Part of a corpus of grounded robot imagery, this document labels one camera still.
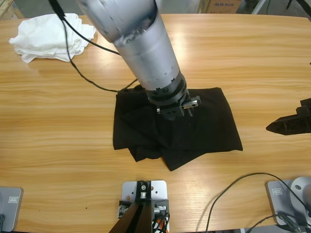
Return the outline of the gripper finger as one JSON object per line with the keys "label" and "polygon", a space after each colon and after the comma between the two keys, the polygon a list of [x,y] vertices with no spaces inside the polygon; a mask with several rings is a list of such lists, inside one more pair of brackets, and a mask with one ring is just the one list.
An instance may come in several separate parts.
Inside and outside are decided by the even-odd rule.
{"label": "gripper finger", "polygon": [[299,115],[280,117],[270,123],[266,130],[281,135],[310,133],[311,117]]}

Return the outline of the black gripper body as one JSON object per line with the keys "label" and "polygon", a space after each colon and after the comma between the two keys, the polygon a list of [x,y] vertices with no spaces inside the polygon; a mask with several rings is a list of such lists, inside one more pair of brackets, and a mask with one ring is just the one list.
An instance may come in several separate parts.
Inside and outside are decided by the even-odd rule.
{"label": "black gripper body", "polygon": [[311,117],[311,98],[300,101],[300,106],[296,108],[296,117],[298,119]]}
{"label": "black gripper body", "polygon": [[193,116],[193,108],[201,104],[199,96],[191,97],[184,77],[176,77],[171,84],[154,91],[146,91],[150,103],[156,111],[168,120]]}

